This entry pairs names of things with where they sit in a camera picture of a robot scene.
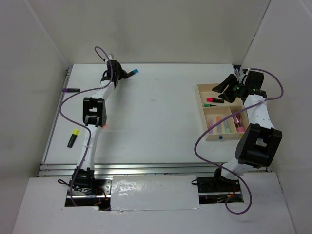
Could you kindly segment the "yellow cap black highlighter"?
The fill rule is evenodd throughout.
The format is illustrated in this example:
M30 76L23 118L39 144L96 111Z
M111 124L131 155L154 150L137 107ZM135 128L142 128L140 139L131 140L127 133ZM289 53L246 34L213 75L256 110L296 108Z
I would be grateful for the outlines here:
M72 147L73 147L73 145L74 145L74 143L75 143L75 141L76 141L76 139L77 139L77 136L78 136L79 132L80 132L79 129L75 129L75 130L72 132L72 134L71 134L71 136L70 136L70 139L69 139L69 141L68 141L68 144L67 144L67 147L68 147L68 148L72 148Z

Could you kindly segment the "pink cap black highlighter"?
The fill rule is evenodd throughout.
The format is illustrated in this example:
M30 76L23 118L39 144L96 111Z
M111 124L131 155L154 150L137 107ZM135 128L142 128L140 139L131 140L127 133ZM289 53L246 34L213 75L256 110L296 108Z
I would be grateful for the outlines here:
M213 102L213 103L224 103L225 102L223 99L212 98L212 97L207 97L206 101L207 102Z

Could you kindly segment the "pastel orange cap highlighter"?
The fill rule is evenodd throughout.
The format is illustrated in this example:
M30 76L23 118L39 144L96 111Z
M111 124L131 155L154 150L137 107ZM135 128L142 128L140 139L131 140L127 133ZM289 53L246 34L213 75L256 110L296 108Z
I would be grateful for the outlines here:
M222 120L222 117L221 117L221 116L217 116L217 117L216 117L216 122L217 122L217 123L220 122L221 120ZM217 132L218 132L219 134L222 133L222 125L221 125L221 123L217 125Z

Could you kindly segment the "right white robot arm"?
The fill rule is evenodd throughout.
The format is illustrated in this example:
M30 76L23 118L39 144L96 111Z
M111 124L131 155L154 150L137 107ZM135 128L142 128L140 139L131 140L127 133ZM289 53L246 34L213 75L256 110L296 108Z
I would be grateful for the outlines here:
M226 102L241 99L242 111L247 113L249 122L238 142L235 157L214 173L213 186L218 191L224 191L252 168L270 166L281 142L282 132L275 129L269 117L267 101L270 98L261 88L265 73L262 69L245 69L240 77L230 74L212 89Z

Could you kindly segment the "pastel lilac highlighter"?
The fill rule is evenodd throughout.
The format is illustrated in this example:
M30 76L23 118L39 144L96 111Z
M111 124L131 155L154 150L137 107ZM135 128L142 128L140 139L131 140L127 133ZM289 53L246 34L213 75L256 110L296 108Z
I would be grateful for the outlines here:
M212 134L213 133L213 129L212 129L212 126L214 125L214 119L213 118L209 118L208 119L208 129L209 129L209 134Z

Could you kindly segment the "purple cap black highlighter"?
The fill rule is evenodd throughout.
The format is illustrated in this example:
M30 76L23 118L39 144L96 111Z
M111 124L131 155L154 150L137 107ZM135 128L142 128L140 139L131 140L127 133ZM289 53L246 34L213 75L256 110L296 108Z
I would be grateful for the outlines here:
M62 90L64 93L79 93L79 88L63 88Z

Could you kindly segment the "pastel green highlighter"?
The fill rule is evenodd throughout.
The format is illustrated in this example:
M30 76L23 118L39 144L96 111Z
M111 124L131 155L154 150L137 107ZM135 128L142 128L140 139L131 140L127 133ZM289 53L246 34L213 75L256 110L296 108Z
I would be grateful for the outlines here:
M226 133L231 133L231 129L230 129L230 125L229 125L228 121L225 120L225 121L223 122L223 124L224 124L224 128L225 128L225 132L226 132Z

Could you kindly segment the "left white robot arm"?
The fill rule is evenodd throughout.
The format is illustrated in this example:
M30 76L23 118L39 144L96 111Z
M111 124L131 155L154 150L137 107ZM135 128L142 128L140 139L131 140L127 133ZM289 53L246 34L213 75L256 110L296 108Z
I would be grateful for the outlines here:
M80 189L84 194L92 194L96 190L95 153L99 134L107 121L106 101L122 79L138 73L137 69L126 72L121 64L112 60L107 63L98 89L91 97L83 99L82 120L87 128L81 160L77 164L70 181L73 189Z

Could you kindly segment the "green cap black highlighter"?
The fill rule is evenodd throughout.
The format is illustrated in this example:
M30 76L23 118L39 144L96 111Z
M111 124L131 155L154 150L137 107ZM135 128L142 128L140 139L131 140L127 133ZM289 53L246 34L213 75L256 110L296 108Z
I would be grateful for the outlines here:
M203 107L218 107L217 105L213 105L213 104L203 104Z

